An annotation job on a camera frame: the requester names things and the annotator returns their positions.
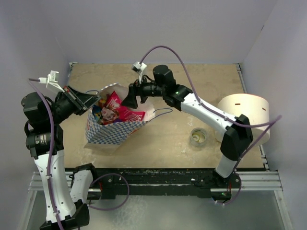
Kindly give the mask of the blue checkered paper bag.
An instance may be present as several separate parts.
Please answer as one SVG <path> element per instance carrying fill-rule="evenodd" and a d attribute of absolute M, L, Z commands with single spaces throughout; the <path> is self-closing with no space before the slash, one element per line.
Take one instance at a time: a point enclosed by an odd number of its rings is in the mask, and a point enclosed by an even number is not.
<path fill-rule="evenodd" d="M 118 94 L 122 101 L 128 95 L 128 88 L 119 83 L 113 83 L 102 88 L 97 95 L 99 95 L 101 99 L 106 99 L 107 101 L 113 91 Z M 171 108 L 155 109 L 154 105 L 150 101 L 147 101 L 144 104 L 140 103 L 137 109 L 128 108 L 135 112 L 145 112 L 142 121 L 116 122 L 108 125 L 100 125 L 96 122 L 92 114 L 92 108 L 88 112 L 87 125 L 85 128 L 86 144 L 84 147 L 86 149 L 101 150 L 108 153 L 115 152 L 129 136 L 158 117 L 156 114 L 158 111 L 164 110 L 165 112 L 162 113 L 162 115 L 172 112 Z"/>

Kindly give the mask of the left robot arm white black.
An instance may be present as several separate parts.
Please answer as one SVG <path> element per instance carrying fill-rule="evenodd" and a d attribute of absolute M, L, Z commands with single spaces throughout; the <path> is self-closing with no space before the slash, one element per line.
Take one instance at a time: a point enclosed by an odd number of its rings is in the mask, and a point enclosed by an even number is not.
<path fill-rule="evenodd" d="M 21 105 L 27 117 L 24 126 L 26 147 L 39 170 L 46 201 L 46 221 L 42 230 L 74 230 L 90 222 L 86 204 L 89 188 L 99 177 L 89 163 L 73 170 L 68 185 L 64 166 L 63 129 L 60 124 L 70 115 L 83 115 L 100 96 L 78 92 L 65 86 L 53 101 L 40 92 L 26 95 Z"/>

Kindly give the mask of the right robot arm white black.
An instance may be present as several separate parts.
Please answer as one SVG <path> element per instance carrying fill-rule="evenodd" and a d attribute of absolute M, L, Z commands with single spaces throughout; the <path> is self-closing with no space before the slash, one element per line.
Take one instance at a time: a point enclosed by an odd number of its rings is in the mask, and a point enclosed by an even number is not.
<path fill-rule="evenodd" d="M 138 104 L 145 103 L 148 97 L 162 97 L 170 107 L 192 115 L 215 129 L 222 138 L 222 157 L 212 173 L 213 182 L 217 187 L 225 187 L 231 179 L 240 184 L 241 179 L 235 170 L 253 141 L 248 117 L 231 115 L 205 102 L 190 88 L 176 83 L 173 72 L 166 65 L 154 67 L 153 80 L 144 74 L 146 67 L 140 62 L 132 65 L 131 69 L 138 74 L 138 79 L 129 85 L 122 105 L 137 109 Z"/>

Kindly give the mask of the red Real chips bag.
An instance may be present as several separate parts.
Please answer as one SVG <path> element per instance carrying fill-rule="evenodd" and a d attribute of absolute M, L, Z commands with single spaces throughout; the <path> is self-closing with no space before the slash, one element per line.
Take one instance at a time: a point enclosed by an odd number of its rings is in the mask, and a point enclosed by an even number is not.
<path fill-rule="evenodd" d="M 118 94 L 113 91 L 102 107 L 100 124 L 108 125 L 116 122 L 133 122 L 143 120 L 145 112 L 131 111 L 127 107 L 122 106 L 121 103 L 122 100 Z"/>

